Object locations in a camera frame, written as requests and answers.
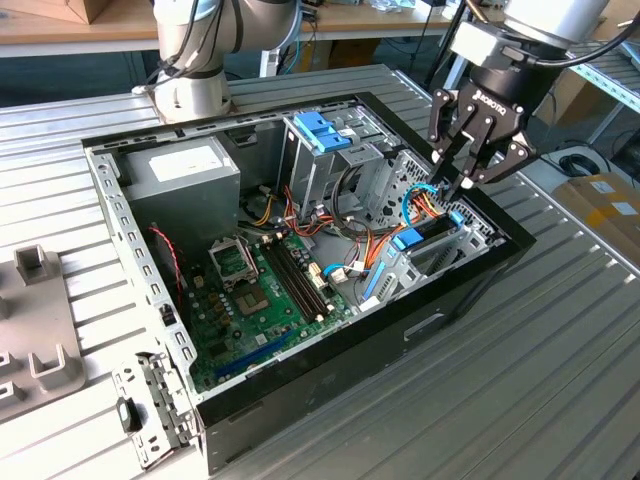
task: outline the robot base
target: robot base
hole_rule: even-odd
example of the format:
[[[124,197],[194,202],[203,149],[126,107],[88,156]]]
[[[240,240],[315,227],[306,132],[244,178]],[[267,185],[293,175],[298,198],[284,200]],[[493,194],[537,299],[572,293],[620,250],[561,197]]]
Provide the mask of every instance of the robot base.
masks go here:
[[[158,83],[167,78],[160,74]],[[155,89],[155,104],[166,123],[224,115],[231,108],[231,94],[220,71],[209,78],[178,78]]]

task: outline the metal shelf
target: metal shelf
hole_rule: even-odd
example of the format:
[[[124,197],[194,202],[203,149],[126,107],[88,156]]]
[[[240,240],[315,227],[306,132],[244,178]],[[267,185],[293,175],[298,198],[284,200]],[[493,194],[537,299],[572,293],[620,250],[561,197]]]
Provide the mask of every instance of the metal shelf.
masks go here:
[[[588,42],[574,47],[571,54],[579,57],[600,46],[602,42]],[[640,71],[618,50],[614,49],[592,63],[578,65],[571,70],[640,113]]]

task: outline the gripper logo text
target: gripper logo text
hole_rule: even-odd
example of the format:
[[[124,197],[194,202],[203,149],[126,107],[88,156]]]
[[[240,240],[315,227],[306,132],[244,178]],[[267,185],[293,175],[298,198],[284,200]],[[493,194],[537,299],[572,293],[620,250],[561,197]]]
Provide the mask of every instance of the gripper logo text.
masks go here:
[[[507,113],[507,109],[505,107],[500,105],[498,102],[496,102],[492,98],[489,98],[486,95],[484,95],[480,90],[476,91],[476,94],[471,98],[472,100],[480,100],[482,103],[493,108],[496,112],[498,112],[503,117],[504,117],[504,114]]]

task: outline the green motherboard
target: green motherboard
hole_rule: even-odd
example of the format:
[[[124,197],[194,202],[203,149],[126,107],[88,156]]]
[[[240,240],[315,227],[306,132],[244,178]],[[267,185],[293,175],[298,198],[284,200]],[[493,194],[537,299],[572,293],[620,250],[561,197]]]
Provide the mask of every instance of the green motherboard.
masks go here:
[[[198,352],[191,375],[198,392],[322,334],[352,315],[344,299],[331,287],[320,289],[312,284],[307,268],[313,260],[300,238],[290,235],[281,244],[286,247],[283,251],[298,260],[298,271],[308,282],[306,288],[314,289],[328,306],[328,313],[318,318],[303,313],[290,293],[290,276],[282,274],[281,265],[265,258],[268,252],[264,245],[246,247],[258,273],[253,283],[241,282],[225,291],[219,272],[211,263],[197,275],[185,275],[189,286],[185,312]],[[233,252],[221,257],[216,259],[224,265],[223,275],[243,267]]]

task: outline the wooden shelf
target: wooden shelf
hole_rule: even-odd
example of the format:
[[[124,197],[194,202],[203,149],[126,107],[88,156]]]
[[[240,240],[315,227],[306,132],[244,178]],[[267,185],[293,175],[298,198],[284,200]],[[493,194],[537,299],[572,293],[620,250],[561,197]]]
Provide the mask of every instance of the wooden shelf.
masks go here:
[[[381,13],[368,5],[356,7],[327,4],[318,10],[318,31],[420,29],[425,20],[426,15],[414,9],[405,9],[400,13]],[[429,28],[443,28],[448,24],[446,18],[433,15]],[[305,23],[302,31],[311,32],[312,28]],[[8,10],[0,11],[0,45],[155,39],[156,22],[148,0],[113,0],[91,25]]]

